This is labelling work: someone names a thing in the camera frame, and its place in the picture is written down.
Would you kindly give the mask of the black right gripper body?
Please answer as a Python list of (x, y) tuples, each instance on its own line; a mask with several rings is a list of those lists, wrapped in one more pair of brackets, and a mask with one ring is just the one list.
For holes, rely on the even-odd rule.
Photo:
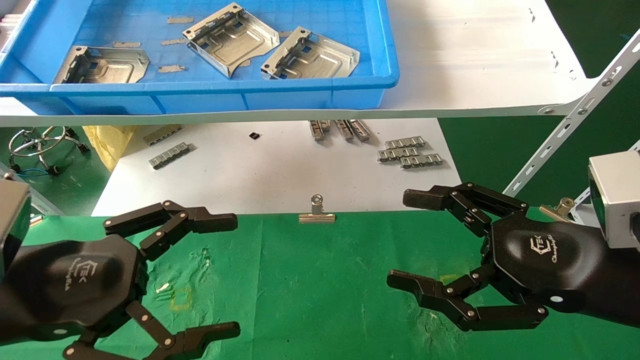
[(586, 310), (589, 282), (608, 253), (598, 228), (518, 214), (494, 221), (487, 243), (491, 285), (501, 295), (563, 313)]

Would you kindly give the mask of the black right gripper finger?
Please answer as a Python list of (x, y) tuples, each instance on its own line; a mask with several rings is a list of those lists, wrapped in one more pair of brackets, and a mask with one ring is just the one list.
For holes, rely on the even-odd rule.
[(387, 273), (387, 285), (412, 295), (419, 307), (441, 313), (461, 331), (533, 330), (548, 316), (544, 306), (520, 301), (516, 305), (474, 307), (466, 298), (484, 289), (495, 276), (482, 265), (450, 284), (398, 269)]
[(403, 205), (430, 211), (448, 211), (476, 237), (490, 232), (492, 219), (487, 214), (504, 218), (513, 214), (525, 215), (528, 203), (499, 193), (473, 182), (458, 186), (433, 186), (430, 190), (407, 189)]

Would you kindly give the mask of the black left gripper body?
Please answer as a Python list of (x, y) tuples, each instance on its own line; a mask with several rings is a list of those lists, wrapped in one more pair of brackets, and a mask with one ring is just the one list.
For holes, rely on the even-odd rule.
[(119, 235), (23, 246), (1, 280), (0, 342), (109, 337), (130, 321), (126, 308), (148, 279), (144, 256)]

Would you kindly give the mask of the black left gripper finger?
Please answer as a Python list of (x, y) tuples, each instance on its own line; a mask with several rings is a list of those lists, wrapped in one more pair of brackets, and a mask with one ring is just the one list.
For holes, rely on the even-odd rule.
[(234, 231), (238, 217), (233, 213), (211, 214), (206, 207), (183, 207), (170, 200), (154, 203), (103, 222), (106, 235), (130, 237), (153, 232), (139, 243), (147, 261), (155, 261), (190, 233), (210, 234)]
[[(195, 326), (171, 334), (139, 301), (132, 301), (125, 308), (128, 317), (136, 321), (157, 344), (145, 360), (197, 360), (208, 344), (236, 338), (241, 333), (235, 321), (215, 325)], [(64, 349), (66, 360), (128, 360), (129, 357), (99, 350), (95, 347), (98, 333), (85, 332), (78, 340)]]

